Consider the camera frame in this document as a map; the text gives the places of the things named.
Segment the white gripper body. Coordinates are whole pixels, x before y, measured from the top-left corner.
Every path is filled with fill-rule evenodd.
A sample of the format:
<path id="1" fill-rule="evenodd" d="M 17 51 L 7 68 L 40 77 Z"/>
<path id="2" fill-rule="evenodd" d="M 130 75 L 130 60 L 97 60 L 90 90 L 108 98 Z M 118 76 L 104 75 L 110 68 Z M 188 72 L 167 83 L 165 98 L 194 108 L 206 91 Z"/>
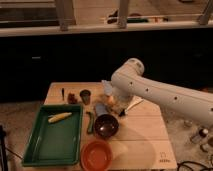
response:
<path id="1" fill-rule="evenodd" d="M 111 109 L 115 113 L 121 113 L 129 106 L 132 99 L 132 95 L 120 91 L 114 91 L 111 96 Z"/>

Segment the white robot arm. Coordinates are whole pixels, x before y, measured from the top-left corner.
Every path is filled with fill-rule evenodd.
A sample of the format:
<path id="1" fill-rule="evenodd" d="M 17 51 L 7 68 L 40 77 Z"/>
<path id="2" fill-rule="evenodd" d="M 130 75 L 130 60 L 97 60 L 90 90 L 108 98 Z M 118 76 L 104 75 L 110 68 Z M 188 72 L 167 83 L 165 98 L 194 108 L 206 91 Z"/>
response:
<path id="1" fill-rule="evenodd" d="M 205 127 L 213 127 L 213 94 L 166 84 L 143 77 L 144 65 L 137 58 L 128 59 L 111 76 L 120 98 L 139 96 L 155 104 L 182 113 Z"/>

